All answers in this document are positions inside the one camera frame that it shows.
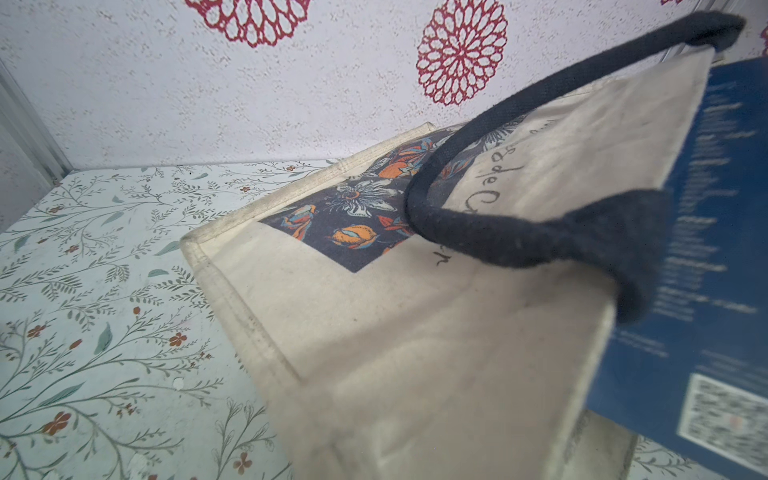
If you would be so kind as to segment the blue book with barcode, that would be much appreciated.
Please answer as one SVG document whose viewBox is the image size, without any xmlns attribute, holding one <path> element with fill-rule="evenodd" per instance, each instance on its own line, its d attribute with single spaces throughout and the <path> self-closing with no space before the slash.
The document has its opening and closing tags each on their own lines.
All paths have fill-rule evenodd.
<svg viewBox="0 0 768 480">
<path fill-rule="evenodd" d="M 650 313 L 614 330 L 590 410 L 731 479 L 767 475 L 767 61 L 714 68 L 666 182 Z"/>
</svg>

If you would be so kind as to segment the cream canvas tote bag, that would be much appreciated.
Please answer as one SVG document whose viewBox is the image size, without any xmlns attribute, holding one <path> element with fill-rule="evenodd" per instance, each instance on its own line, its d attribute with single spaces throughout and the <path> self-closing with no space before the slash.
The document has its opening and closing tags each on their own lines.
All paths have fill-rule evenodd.
<svg viewBox="0 0 768 480">
<path fill-rule="evenodd" d="M 614 326 L 650 309 L 664 183 L 741 16 L 554 73 L 416 162 L 418 128 L 185 235 L 301 479 L 555 479 Z"/>
</svg>

